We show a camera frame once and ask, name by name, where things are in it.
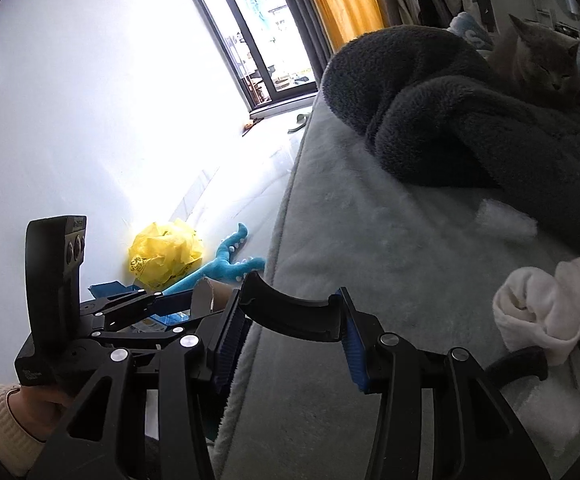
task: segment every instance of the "bed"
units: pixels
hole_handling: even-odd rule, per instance
[[[501,197],[401,184],[319,95],[276,222],[266,281],[314,300],[346,286],[356,307],[387,330],[420,349],[465,346],[485,367],[506,352],[492,297],[509,273],[522,266],[553,272],[576,256],[541,231],[519,242],[484,232],[476,214],[485,198]],[[567,366],[551,374],[568,381]],[[430,472],[425,391],[423,401],[419,478]],[[377,396],[364,396],[350,380],[340,346],[254,325],[212,451],[217,477],[364,478],[378,407]],[[553,478],[580,455],[580,431],[558,456],[533,440]]]

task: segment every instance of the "gray cat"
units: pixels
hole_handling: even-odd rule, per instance
[[[502,36],[488,63],[512,83],[518,96],[539,106],[572,106],[580,89],[579,40],[510,14],[513,27]]]

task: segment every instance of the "sleeve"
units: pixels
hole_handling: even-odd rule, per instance
[[[17,387],[0,385],[0,461],[11,475],[22,477],[34,464],[43,444],[30,436],[10,412],[7,395]]]

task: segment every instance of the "yellow plastic bag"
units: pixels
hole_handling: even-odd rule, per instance
[[[198,267],[203,243],[194,229],[177,218],[175,222],[148,225],[136,235],[129,252],[130,272],[151,288],[157,288]]]

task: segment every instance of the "blue plush toy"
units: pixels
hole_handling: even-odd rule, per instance
[[[265,268],[264,258],[251,258],[235,264],[230,263],[230,253],[238,249],[246,238],[247,228],[240,223],[239,230],[219,244],[216,250],[216,258],[174,285],[167,287],[163,294],[167,296],[168,294],[175,294],[194,288],[196,282],[205,277],[219,282],[240,282],[249,271],[263,270]]]

